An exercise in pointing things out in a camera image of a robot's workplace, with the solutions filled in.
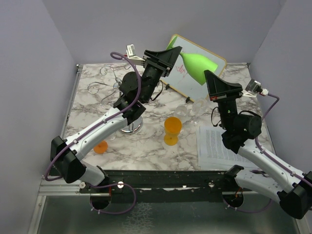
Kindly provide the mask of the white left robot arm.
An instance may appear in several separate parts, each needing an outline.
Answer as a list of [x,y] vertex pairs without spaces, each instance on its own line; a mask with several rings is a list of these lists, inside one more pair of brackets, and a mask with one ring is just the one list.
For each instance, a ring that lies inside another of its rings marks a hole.
[[82,160],[95,146],[133,123],[144,113],[144,104],[152,99],[161,77],[170,74],[181,50],[180,46],[159,52],[146,50],[142,75],[132,59],[112,52],[112,58],[124,59],[133,68],[132,72],[122,78],[119,86],[121,96],[103,116],[80,132],[66,139],[55,137],[51,142],[49,168],[55,167],[59,177],[68,184],[81,180],[90,184],[96,192],[105,191],[108,185],[105,172],[99,166],[83,163]]

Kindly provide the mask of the orange wine glass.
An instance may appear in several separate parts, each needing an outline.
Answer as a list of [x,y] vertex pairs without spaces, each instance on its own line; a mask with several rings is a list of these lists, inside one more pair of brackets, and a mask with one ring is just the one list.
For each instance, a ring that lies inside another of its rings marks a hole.
[[101,143],[99,143],[93,148],[94,152],[99,155],[105,153],[107,149],[108,149],[108,143],[105,140],[103,140]]
[[164,122],[164,142],[173,146],[178,142],[178,135],[182,129],[182,122],[177,117],[169,117]]

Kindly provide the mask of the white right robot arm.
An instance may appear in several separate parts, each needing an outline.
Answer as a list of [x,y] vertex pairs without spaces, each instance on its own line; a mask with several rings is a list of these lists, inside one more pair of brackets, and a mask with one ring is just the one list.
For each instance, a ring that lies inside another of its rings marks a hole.
[[239,83],[229,83],[213,72],[204,71],[210,101],[218,104],[220,126],[224,129],[224,146],[263,170],[268,177],[253,175],[241,166],[233,166],[224,178],[225,187],[234,191],[238,187],[258,192],[275,202],[295,219],[302,219],[312,208],[312,174],[291,166],[274,153],[261,146],[264,117],[237,110],[236,100],[243,96],[272,96],[260,82],[251,79],[246,88]]

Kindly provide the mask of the green wine glass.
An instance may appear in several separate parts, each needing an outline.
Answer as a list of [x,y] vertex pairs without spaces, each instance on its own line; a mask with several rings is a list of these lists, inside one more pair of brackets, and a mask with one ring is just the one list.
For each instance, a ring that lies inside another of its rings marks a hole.
[[205,70],[214,73],[218,69],[217,63],[201,54],[180,52],[180,56],[182,57],[184,71],[200,85],[206,83]]

